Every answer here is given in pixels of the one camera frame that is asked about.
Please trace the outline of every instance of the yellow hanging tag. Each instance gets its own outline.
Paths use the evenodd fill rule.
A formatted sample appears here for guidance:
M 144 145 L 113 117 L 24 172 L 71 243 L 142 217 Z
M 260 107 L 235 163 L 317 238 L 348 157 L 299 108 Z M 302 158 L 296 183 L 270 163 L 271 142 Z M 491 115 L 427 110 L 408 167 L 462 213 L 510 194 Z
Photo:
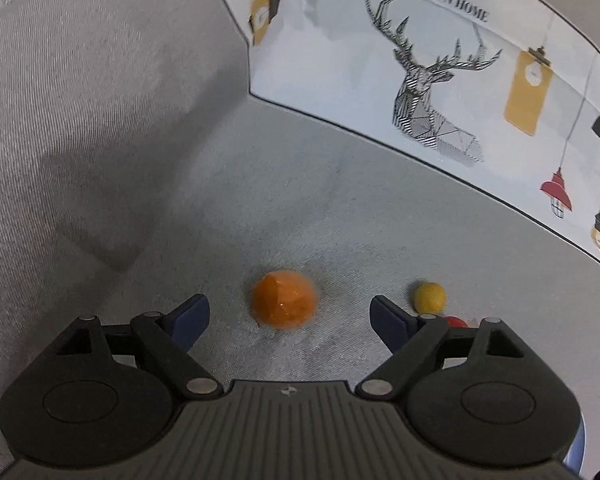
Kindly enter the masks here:
M 259 45 L 267 33 L 271 20 L 276 17 L 280 0 L 251 0 L 249 27 L 253 34 L 253 44 Z
M 528 136 L 536 134 L 549 83 L 554 75 L 544 48 L 521 51 L 511 83 L 504 118 Z

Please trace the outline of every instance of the gray fabric wall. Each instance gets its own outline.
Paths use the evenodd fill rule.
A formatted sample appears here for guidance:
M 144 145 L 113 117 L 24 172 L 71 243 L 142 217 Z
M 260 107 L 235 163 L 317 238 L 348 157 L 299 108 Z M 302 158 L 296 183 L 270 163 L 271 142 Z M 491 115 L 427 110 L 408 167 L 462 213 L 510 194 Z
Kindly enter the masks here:
M 574 389 L 600 466 L 600 266 L 397 153 L 248 97 L 221 0 L 16 0 L 0 12 L 0 391 L 75 316 L 126 322 L 196 292 L 192 350 L 231 378 L 355 383 L 367 317 L 426 278 L 504 318 Z M 318 284 L 302 330 L 259 328 L 266 270 Z M 0 436 L 0 468 L 10 457 Z

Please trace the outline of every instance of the red ball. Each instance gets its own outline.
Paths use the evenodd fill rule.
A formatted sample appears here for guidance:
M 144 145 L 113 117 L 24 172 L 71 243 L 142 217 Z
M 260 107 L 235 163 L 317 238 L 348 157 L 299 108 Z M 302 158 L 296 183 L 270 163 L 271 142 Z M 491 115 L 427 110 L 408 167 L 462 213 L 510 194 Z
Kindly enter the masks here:
M 469 325 L 462 321 L 459 317 L 456 316 L 445 316 L 446 322 L 449 323 L 449 326 L 455 326 L 460 328 L 467 328 Z

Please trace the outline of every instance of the orange ball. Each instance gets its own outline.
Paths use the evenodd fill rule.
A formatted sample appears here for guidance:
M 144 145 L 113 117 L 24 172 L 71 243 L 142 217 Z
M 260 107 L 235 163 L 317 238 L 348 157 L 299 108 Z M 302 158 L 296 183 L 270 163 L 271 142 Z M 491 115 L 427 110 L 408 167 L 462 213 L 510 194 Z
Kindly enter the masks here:
M 315 314 L 318 291 L 294 270 L 274 270 L 253 288 L 251 313 L 258 323 L 275 328 L 298 328 Z

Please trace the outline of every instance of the deer head illustration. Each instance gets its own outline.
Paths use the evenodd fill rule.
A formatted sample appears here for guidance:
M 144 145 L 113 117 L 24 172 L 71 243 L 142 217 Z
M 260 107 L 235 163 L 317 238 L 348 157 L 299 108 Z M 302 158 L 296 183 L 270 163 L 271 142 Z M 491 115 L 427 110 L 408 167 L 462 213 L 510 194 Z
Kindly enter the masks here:
M 438 57 L 436 62 L 429 66 L 419 64 L 413 55 L 413 43 L 404 36 L 409 17 L 402 20 L 395 31 L 392 30 L 391 20 L 386 18 L 386 11 L 392 1 L 394 0 L 382 0 L 376 12 L 373 12 L 370 0 L 365 0 L 365 5 L 373 26 L 395 45 L 395 59 L 405 71 L 402 86 L 395 99 L 394 125 L 424 145 L 435 148 L 459 162 L 471 164 L 482 160 L 482 150 L 476 137 L 457 128 L 433 109 L 430 104 L 430 90 L 433 83 L 449 81 L 454 76 L 452 70 L 484 70 L 496 62 L 502 51 L 497 51 L 493 57 L 485 60 L 486 48 L 474 23 L 478 39 L 475 54 L 461 60 L 458 39 L 452 57 Z

